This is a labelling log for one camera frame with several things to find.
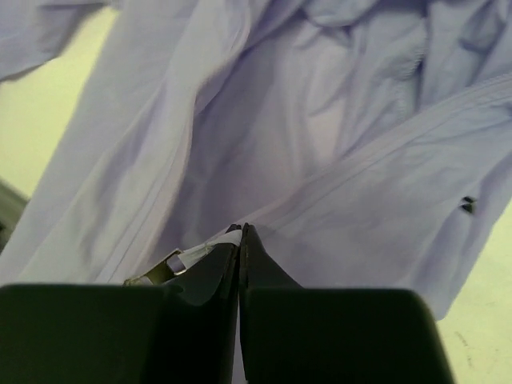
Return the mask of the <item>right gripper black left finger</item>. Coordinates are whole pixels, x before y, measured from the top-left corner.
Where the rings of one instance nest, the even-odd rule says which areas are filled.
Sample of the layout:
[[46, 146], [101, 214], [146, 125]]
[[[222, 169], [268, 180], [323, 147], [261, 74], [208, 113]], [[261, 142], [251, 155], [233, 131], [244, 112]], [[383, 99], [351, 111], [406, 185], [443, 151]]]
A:
[[228, 383], [242, 229], [116, 285], [1, 290], [4, 383]]

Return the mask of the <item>purple jacket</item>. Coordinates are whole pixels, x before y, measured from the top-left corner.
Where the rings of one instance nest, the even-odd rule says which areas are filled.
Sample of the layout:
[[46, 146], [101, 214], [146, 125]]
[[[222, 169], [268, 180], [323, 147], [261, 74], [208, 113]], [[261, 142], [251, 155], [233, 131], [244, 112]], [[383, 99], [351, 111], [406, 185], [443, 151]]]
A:
[[1, 290], [122, 286], [252, 225], [300, 286], [435, 320], [510, 197], [510, 2], [124, 1]]

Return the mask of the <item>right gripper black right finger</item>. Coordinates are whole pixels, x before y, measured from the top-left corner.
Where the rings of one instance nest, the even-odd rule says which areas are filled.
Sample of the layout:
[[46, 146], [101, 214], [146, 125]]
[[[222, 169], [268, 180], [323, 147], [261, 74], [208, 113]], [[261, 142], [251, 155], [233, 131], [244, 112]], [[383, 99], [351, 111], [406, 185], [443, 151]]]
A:
[[307, 289], [245, 225], [240, 342], [248, 383], [451, 383], [433, 317], [414, 292]]

